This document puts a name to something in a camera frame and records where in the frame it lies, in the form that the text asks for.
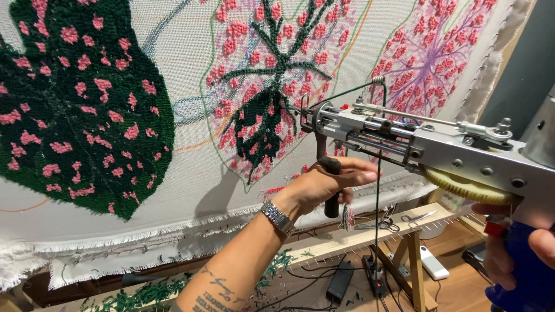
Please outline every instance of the metal watch band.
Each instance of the metal watch band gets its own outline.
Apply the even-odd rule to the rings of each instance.
[[[295,227],[291,223],[291,220],[283,214],[270,200],[268,200],[260,211],[268,218],[278,230],[283,232],[287,237],[295,231]]]

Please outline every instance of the forearm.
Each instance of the forearm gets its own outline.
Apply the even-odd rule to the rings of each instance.
[[[274,204],[278,208],[287,205]],[[259,213],[193,276],[177,297],[177,305],[183,312],[240,310],[285,239],[286,236]]]

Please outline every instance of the white remote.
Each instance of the white remote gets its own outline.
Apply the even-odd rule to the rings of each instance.
[[[420,258],[422,258],[422,266],[428,271],[434,280],[446,279],[449,277],[449,271],[437,261],[436,257],[424,247],[420,247]]]

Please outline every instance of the wrist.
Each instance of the wrist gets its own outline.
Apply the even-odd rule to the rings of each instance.
[[[272,203],[284,214],[292,224],[295,224],[297,219],[301,216],[300,204],[290,194],[280,191],[272,198]]]

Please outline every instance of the tattooed arm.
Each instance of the tattooed arm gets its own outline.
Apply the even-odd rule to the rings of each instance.
[[[347,157],[338,160],[340,175],[329,175],[316,163],[279,191],[272,203],[294,223],[339,190],[342,190],[339,202],[350,203],[352,191],[349,187],[372,183],[377,178],[376,166],[370,162]],[[286,238],[259,213],[193,276],[171,312],[241,310]]]

